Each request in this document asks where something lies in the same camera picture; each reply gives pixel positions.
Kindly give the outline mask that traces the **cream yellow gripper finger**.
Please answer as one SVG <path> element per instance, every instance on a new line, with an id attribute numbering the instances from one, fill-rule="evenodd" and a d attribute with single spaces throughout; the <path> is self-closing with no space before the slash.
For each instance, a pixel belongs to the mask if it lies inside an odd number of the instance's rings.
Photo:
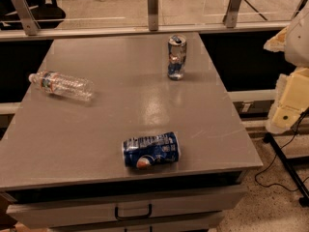
<path id="1" fill-rule="evenodd" d="M 266 129 L 281 134 L 288 131 L 309 108 L 309 69 L 298 67 L 289 75 L 280 74 L 275 92 Z"/>

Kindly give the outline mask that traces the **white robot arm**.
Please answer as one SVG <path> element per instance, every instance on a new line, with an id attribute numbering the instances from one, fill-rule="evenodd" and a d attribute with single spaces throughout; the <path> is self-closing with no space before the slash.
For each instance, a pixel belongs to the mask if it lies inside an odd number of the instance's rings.
<path id="1" fill-rule="evenodd" d="M 281 134 L 309 108 L 309 8 L 303 8 L 287 27 L 267 40 L 264 49 L 282 51 L 285 60 L 295 65 L 289 75 L 279 75 L 267 115 L 267 131 Z"/>

